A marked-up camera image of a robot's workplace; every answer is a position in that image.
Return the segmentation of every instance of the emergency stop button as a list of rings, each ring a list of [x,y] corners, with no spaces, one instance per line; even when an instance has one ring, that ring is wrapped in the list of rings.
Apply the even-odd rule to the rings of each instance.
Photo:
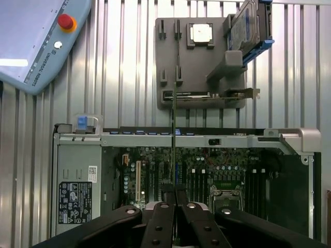
[[[61,14],[57,19],[57,23],[61,30],[66,33],[73,32],[77,27],[75,19],[68,14]]]

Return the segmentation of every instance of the warning label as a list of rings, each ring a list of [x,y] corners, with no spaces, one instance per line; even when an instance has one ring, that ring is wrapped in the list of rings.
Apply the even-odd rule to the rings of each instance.
[[[59,224],[81,224],[92,219],[92,182],[62,182],[58,195]]]

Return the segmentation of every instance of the blue latch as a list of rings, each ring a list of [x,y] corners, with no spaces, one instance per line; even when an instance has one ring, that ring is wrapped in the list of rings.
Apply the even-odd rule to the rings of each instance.
[[[259,56],[261,53],[270,49],[272,47],[273,43],[275,43],[274,40],[263,41],[260,47],[253,49],[252,51],[249,52],[249,54],[247,54],[243,58],[243,65],[246,66],[249,62],[251,62],[257,56]]]
[[[77,118],[77,129],[87,130],[87,116],[79,116]]]

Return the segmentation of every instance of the product label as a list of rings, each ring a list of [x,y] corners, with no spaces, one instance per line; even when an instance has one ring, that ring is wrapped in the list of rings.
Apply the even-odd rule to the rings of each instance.
[[[59,224],[81,224],[92,219],[91,182],[62,182],[58,188]]]
[[[88,181],[92,183],[97,182],[97,173],[98,167],[97,166],[89,166],[88,167]]]

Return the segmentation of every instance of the hard drive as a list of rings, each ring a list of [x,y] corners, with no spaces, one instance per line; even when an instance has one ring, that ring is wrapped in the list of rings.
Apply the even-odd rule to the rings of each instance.
[[[246,0],[231,21],[228,50],[241,50],[244,65],[274,43],[270,26],[271,2]]]

